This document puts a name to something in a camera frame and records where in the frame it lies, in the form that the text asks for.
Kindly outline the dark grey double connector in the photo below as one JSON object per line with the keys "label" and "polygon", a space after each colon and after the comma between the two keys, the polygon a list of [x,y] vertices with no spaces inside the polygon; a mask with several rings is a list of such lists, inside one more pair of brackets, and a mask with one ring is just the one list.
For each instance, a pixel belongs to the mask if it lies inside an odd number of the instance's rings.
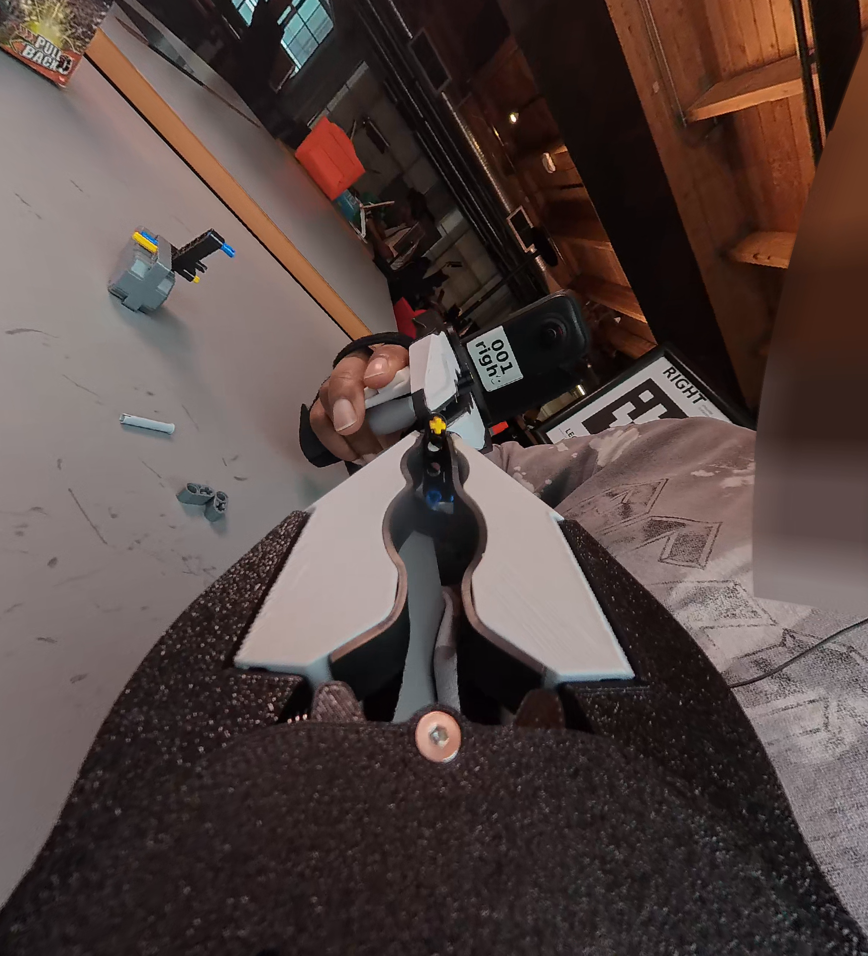
{"label": "dark grey double connector", "polygon": [[201,508],[209,521],[219,522],[226,517],[228,495],[208,484],[188,482],[179,489],[176,499],[182,505]]}

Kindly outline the person's right hand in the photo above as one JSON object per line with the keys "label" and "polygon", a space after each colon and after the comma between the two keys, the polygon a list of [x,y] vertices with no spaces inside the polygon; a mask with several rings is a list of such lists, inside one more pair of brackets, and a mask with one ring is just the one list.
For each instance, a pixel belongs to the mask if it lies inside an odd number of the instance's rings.
{"label": "person's right hand", "polygon": [[408,366],[408,350],[398,344],[375,344],[343,358],[319,389],[309,411],[315,437],[331,455],[363,465],[395,445],[404,430],[377,435],[366,424],[364,391],[380,390]]}

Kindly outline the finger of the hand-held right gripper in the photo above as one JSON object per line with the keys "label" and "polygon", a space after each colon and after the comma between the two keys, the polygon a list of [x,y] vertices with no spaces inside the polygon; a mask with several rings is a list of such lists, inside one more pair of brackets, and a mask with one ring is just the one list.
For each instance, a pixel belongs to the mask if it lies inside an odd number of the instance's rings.
{"label": "finger of the hand-held right gripper", "polygon": [[470,412],[470,391],[447,332],[432,332],[408,348],[410,394],[416,419],[460,419]]}
{"label": "finger of the hand-held right gripper", "polygon": [[475,400],[450,400],[441,407],[446,431],[475,450],[488,449],[488,427]]}

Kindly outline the multi-pane window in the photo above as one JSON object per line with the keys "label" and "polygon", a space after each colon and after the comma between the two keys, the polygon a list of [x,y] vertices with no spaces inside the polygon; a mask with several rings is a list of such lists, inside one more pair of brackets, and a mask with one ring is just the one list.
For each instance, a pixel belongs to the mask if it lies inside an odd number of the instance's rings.
{"label": "multi-pane window", "polygon": [[332,2],[236,1],[245,24],[241,49],[251,65],[296,74],[333,30]]}

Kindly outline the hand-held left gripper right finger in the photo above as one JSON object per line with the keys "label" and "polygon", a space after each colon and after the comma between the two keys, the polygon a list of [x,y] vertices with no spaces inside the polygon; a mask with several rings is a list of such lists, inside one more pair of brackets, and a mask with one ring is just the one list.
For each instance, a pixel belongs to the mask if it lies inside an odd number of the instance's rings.
{"label": "hand-held left gripper right finger", "polygon": [[481,691],[633,680],[562,518],[461,439],[452,445],[466,466],[458,499],[477,529],[462,584],[461,680]]}

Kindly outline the person's right forearm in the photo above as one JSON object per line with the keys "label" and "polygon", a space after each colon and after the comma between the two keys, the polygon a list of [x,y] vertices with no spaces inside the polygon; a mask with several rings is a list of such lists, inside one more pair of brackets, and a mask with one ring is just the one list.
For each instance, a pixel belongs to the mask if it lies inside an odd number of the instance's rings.
{"label": "person's right forearm", "polygon": [[754,482],[755,431],[705,417],[609,428],[555,445],[495,446],[487,459],[565,517],[592,513],[609,492],[645,484],[646,500],[666,493],[683,504],[690,493],[716,501]]}

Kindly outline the framed black white sign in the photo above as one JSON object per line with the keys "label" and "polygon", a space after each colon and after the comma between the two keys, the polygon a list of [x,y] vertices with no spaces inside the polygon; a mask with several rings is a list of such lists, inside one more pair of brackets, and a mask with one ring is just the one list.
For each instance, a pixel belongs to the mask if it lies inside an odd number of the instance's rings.
{"label": "framed black white sign", "polygon": [[703,418],[755,429],[748,412],[727,399],[670,345],[658,345],[622,375],[536,426],[539,441],[595,436],[613,427]]}

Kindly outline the person's patterned grey sweatshirt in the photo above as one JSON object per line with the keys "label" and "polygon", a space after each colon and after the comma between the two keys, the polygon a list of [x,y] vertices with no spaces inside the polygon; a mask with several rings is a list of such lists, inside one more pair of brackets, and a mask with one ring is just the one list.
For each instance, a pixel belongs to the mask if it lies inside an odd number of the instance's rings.
{"label": "person's patterned grey sweatshirt", "polygon": [[868,621],[756,597],[751,487],[716,501],[645,484],[572,517],[670,610],[732,688],[811,854],[868,935]]}

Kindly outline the toy truck set box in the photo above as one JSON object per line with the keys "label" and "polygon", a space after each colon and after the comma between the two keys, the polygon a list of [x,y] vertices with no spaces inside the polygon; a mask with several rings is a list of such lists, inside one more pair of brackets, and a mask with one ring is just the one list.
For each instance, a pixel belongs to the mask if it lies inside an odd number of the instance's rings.
{"label": "toy truck set box", "polygon": [[0,1],[0,49],[64,88],[111,1]]}

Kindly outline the black beam with blue pin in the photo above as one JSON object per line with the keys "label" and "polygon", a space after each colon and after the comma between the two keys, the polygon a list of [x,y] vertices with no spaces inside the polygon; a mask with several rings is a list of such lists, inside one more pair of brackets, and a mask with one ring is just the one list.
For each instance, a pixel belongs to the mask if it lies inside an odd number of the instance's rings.
{"label": "black beam with blue pin", "polygon": [[450,434],[433,426],[426,432],[421,446],[421,472],[417,495],[431,513],[455,514],[456,488],[453,447]]}

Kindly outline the grey toy motor assembly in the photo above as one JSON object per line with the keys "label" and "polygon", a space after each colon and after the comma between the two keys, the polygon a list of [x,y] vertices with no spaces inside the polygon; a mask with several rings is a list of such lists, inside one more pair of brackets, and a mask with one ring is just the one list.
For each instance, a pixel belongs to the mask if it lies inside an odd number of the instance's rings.
{"label": "grey toy motor assembly", "polygon": [[134,313],[153,314],[165,304],[178,278],[199,284],[206,272],[205,260],[216,252],[236,256],[235,249],[214,230],[176,246],[162,235],[137,229],[120,253],[108,292]]}

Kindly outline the grey desk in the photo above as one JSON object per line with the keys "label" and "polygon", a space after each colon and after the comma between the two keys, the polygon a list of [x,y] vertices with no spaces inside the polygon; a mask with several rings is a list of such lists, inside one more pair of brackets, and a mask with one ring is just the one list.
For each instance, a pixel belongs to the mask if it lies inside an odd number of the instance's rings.
{"label": "grey desk", "polygon": [[[137,229],[236,256],[134,313],[107,284]],[[347,340],[93,65],[61,90],[0,51],[0,906],[153,643],[344,479],[297,418]]]}

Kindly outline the orange bag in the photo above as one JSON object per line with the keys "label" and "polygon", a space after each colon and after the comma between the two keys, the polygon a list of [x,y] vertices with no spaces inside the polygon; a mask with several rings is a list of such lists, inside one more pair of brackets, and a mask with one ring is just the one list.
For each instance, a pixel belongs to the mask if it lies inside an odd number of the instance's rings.
{"label": "orange bag", "polygon": [[352,140],[326,116],[303,139],[295,157],[331,202],[365,174]]}

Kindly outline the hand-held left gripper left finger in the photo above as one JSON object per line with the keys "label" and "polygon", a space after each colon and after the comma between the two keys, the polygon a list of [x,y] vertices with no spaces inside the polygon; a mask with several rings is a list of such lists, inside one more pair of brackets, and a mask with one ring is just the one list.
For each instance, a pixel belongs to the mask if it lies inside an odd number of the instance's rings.
{"label": "hand-held left gripper left finger", "polygon": [[350,687],[434,687],[435,546],[422,534],[406,437],[310,509],[237,649],[238,668]]}

